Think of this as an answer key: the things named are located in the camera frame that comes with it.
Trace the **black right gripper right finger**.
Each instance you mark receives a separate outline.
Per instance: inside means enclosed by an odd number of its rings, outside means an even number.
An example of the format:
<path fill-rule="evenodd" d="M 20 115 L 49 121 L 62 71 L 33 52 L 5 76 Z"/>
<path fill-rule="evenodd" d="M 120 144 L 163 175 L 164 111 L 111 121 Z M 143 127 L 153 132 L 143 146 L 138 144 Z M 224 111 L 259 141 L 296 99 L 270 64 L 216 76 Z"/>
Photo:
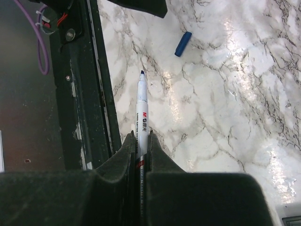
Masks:
<path fill-rule="evenodd" d="M 149 226 L 270 226 L 258 182 L 244 173 L 188 173 L 148 137 L 146 224 Z"/>

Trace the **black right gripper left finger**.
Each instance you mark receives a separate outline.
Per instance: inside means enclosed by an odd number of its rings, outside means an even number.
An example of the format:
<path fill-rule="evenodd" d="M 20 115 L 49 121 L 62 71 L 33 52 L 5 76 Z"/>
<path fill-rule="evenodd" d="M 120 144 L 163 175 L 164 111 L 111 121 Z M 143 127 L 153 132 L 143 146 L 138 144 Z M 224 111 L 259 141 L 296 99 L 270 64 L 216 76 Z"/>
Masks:
<path fill-rule="evenodd" d="M 3 226 L 131 226 L 135 137 L 93 170 L 13 172 L 0 176 Z"/>

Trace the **blue marker cap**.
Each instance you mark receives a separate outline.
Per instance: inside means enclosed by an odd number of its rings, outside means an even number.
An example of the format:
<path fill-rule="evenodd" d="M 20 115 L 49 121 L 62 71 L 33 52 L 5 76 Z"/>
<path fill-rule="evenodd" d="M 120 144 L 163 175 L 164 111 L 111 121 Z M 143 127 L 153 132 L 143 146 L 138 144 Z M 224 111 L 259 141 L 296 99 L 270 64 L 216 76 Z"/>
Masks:
<path fill-rule="evenodd" d="M 175 49 L 175 53 L 174 53 L 177 57 L 180 57 L 180 56 L 183 54 L 183 52 L 184 52 L 184 50 L 185 50 L 185 48 L 186 48 L 188 42 L 189 42 L 190 39 L 191 39 L 191 36 L 192 36 L 192 33 L 191 33 L 191 32 L 186 32 L 186 33 L 182 36 L 180 42 L 178 43 L 178 45 L 177 45 L 177 47 L 176 47 L 176 49 Z"/>

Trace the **white whiteboard marker pen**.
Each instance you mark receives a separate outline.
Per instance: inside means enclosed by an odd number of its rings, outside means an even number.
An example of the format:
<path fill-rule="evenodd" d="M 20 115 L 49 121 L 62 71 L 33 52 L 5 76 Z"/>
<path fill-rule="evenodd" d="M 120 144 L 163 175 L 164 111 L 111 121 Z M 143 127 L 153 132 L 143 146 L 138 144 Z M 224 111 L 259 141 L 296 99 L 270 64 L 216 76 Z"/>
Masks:
<path fill-rule="evenodd" d="M 136 175 L 136 202 L 137 218 L 136 225 L 145 225 L 145 175 L 147 172 L 147 152 L 148 152 L 148 97 L 147 97 L 147 79 L 144 71 L 141 71 L 137 83 L 137 100 L 136 100 L 136 123 L 135 123 L 135 175 Z"/>

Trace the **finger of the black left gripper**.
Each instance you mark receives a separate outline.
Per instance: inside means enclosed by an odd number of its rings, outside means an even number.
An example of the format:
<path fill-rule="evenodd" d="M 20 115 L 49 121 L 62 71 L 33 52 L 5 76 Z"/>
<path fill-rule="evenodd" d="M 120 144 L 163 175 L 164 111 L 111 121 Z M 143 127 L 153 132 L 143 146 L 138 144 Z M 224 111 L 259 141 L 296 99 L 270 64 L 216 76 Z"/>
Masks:
<path fill-rule="evenodd" d="M 151 15 L 164 18 L 167 14 L 167 5 L 165 0 L 109 0 L 121 7 L 146 12 Z"/>

